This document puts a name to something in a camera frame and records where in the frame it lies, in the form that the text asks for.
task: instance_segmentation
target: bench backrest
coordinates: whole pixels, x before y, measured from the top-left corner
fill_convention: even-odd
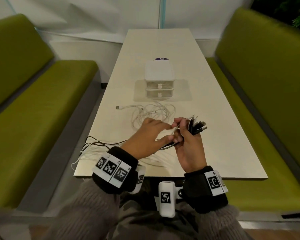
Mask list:
[[[300,165],[300,31],[239,8],[216,56]]]
[[[22,14],[0,20],[0,104],[54,57]]]

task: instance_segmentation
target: person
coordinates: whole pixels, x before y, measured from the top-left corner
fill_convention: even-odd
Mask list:
[[[156,140],[160,132],[177,125],[180,129],[175,130],[174,135]],[[121,159],[139,160],[172,141],[179,142],[175,149],[185,171],[184,183],[193,181],[196,175],[211,171],[212,168],[207,166],[201,136],[193,136],[187,130],[185,118],[175,118],[172,125],[146,118],[130,139],[120,148],[111,148],[109,153],[115,152],[116,157]],[[228,204],[225,194],[185,195],[185,201],[176,205],[175,217],[164,218],[157,210],[144,209],[134,200],[125,201],[119,207],[120,195],[105,192],[108,188],[96,182],[86,180],[82,184],[76,198],[60,211],[44,240],[250,239],[236,220],[238,210]],[[194,183],[193,193],[198,192],[200,185]]]

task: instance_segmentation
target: camouflage pants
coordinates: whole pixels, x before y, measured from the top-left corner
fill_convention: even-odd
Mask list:
[[[127,192],[121,194],[119,218],[107,239],[133,239],[132,233],[147,233],[149,239],[162,238],[163,232],[175,234],[180,239],[196,239],[198,226],[196,212],[186,202],[176,205],[174,218],[160,216],[155,207],[153,195],[149,193],[148,184],[144,181],[138,194]]]

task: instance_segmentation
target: white table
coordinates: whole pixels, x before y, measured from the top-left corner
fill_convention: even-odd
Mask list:
[[[159,57],[170,59],[176,78],[173,97],[162,103],[172,103],[176,117],[195,114],[208,125],[201,133],[208,165],[226,179],[268,178],[189,29],[128,31],[89,135],[123,141],[134,133],[133,108],[117,110],[116,106],[152,102],[145,97],[145,62]],[[183,177],[174,148],[156,155],[163,167],[140,162],[146,166],[146,176]],[[95,163],[80,160],[74,175],[91,176]]]

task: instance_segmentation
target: person's right hand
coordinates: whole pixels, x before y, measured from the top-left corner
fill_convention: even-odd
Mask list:
[[[186,173],[203,169],[207,166],[207,162],[200,133],[193,136],[188,131],[188,122],[186,118],[175,118],[172,127],[175,128],[178,124],[180,124],[180,129],[177,129],[174,132],[173,141],[179,142],[175,145],[175,149],[181,167]]]

